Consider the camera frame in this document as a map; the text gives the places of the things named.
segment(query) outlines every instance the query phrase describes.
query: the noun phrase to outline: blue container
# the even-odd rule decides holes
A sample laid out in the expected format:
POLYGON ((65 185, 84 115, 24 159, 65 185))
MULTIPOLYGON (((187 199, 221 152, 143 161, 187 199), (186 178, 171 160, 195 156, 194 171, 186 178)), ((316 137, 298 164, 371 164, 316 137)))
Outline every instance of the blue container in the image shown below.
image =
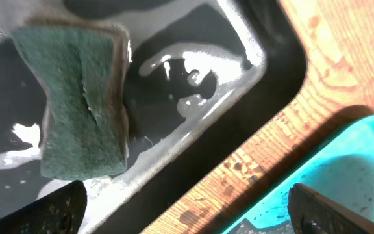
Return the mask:
POLYGON ((303 183, 374 222, 374 116, 333 134, 310 156, 304 165, 219 233, 275 233, 275 230, 288 233, 291 229, 288 191, 295 183, 303 183))

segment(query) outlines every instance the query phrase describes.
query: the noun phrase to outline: orange wood surface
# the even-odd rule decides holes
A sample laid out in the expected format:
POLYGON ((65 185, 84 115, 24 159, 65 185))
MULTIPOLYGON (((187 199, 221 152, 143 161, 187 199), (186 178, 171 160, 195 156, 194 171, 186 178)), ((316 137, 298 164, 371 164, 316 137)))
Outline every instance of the orange wood surface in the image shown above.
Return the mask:
POLYGON ((144 233, 211 233, 338 126, 374 114, 374 0, 280 3, 308 57, 300 93, 144 233))

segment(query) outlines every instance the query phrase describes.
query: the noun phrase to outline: wooden table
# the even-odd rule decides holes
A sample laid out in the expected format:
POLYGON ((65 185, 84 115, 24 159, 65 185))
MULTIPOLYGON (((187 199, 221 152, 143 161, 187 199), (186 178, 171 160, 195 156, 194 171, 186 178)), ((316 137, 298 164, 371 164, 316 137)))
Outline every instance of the wooden table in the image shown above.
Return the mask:
POLYGON ((210 233, 338 126, 374 114, 374 1, 282 0, 308 57, 296 98, 144 233, 210 233))

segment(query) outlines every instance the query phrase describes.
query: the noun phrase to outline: black object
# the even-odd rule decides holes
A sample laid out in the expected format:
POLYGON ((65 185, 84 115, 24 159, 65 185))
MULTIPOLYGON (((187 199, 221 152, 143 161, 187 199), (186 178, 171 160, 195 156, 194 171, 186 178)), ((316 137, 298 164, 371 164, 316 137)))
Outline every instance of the black object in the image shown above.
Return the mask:
POLYGON ((290 189, 288 212, 296 234, 374 233, 374 222, 301 183, 290 189))
POLYGON ((77 233, 86 202, 83 182, 74 181, 0 219, 0 233, 77 233))

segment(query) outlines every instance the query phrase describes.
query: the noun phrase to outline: dark green scouring pad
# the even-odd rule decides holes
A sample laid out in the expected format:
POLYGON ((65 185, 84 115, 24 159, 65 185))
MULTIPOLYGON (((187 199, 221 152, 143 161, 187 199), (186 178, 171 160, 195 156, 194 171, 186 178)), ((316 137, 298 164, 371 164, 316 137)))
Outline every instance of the dark green scouring pad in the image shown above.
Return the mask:
POLYGON ((122 29, 29 25, 12 32, 47 95, 42 175, 89 179, 127 169, 122 103, 129 65, 122 29))

